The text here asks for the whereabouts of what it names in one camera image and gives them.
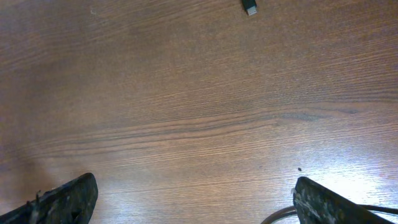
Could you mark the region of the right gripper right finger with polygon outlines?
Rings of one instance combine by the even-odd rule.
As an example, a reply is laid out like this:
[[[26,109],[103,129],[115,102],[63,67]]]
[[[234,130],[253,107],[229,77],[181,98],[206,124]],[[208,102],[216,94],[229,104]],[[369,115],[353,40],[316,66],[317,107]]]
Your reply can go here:
[[[308,177],[299,177],[293,203],[300,223],[310,224],[391,224],[376,212],[392,215],[392,208],[359,205]]]

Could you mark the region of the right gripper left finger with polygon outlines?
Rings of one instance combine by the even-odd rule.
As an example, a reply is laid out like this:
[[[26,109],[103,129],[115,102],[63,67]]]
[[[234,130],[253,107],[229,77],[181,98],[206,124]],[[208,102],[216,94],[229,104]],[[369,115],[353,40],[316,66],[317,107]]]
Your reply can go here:
[[[1,215],[2,224],[88,224],[98,199],[92,173],[85,173],[56,189]]]

